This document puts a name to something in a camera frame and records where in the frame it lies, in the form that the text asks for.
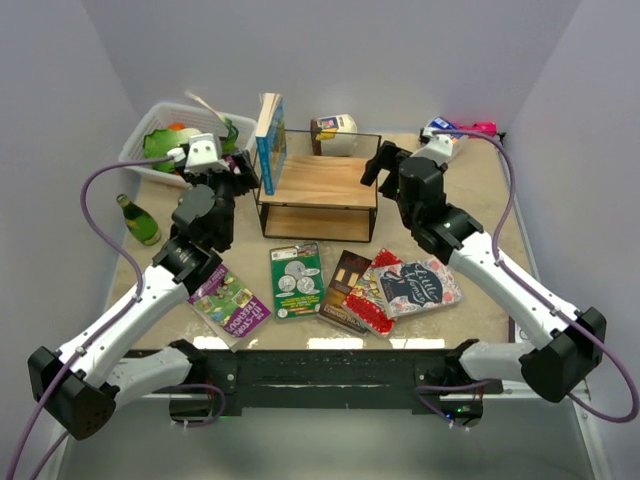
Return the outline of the blue 26-storey treehouse book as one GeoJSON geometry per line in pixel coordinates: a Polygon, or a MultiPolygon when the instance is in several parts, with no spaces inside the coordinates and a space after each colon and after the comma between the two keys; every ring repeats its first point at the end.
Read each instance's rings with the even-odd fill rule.
{"type": "Polygon", "coordinates": [[[255,131],[263,188],[274,195],[287,158],[284,103],[281,94],[264,93],[255,131]]]}

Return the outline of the dark Edward Tulane book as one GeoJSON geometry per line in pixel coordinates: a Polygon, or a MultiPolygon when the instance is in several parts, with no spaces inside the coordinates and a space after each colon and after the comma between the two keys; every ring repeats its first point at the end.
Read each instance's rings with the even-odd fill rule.
{"type": "Polygon", "coordinates": [[[344,250],[330,279],[318,316],[350,334],[363,336],[367,329],[343,307],[343,302],[366,272],[371,260],[344,250]]]}

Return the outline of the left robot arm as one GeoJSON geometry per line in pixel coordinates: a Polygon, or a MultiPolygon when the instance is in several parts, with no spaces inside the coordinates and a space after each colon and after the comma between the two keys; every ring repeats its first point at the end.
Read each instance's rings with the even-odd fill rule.
{"type": "Polygon", "coordinates": [[[182,145],[170,153],[189,186],[171,215],[169,239],[146,269],[134,269],[132,289],[73,339],[55,350],[40,347],[28,358],[37,409],[76,440],[97,433],[130,400],[172,385],[196,392],[206,383],[205,360],[183,340],[132,364],[121,362],[221,265],[234,238],[235,200],[259,185],[248,151],[200,160],[203,151],[182,145]]]}

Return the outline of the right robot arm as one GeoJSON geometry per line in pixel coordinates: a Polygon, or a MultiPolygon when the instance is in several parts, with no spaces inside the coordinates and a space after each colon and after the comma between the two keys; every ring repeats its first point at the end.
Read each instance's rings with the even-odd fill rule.
{"type": "Polygon", "coordinates": [[[428,375],[428,384],[466,393],[480,381],[518,381],[549,402],[564,399],[602,360],[588,337],[604,340],[604,316],[595,308],[579,310],[493,252],[483,226],[447,201],[445,167],[385,141],[367,161],[362,184],[372,185],[382,170],[388,175],[379,191],[396,202],[418,246],[476,284],[527,336],[522,344],[467,340],[428,375]]]}

